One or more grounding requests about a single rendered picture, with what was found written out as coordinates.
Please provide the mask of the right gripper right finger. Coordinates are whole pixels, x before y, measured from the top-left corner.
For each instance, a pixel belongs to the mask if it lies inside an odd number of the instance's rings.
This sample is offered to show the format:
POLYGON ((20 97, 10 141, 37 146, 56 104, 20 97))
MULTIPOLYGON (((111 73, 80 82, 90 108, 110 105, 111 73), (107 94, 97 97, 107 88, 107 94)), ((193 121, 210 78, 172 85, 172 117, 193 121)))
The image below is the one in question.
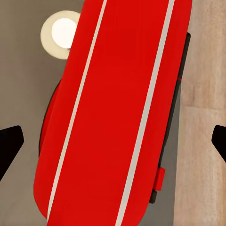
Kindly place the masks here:
POLYGON ((226 127, 215 126, 211 141, 226 162, 226 127))

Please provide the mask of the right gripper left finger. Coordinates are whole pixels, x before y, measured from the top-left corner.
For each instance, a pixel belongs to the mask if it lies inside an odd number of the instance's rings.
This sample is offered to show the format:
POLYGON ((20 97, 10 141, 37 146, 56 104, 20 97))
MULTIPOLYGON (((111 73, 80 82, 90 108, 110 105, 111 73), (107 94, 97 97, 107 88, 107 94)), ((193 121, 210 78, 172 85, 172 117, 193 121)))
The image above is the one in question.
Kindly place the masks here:
POLYGON ((19 125, 0 130, 0 181, 24 143, 19 125))

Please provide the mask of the radio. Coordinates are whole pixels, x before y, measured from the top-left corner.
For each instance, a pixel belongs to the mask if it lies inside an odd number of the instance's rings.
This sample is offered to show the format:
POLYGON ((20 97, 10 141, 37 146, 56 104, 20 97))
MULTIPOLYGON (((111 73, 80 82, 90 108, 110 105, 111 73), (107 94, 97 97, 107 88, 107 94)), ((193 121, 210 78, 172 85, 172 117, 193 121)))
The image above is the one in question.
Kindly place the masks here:
POLYGON ((85 0, 40 129, 47 226, 137 226, 155 203, 192 0, 85 0))

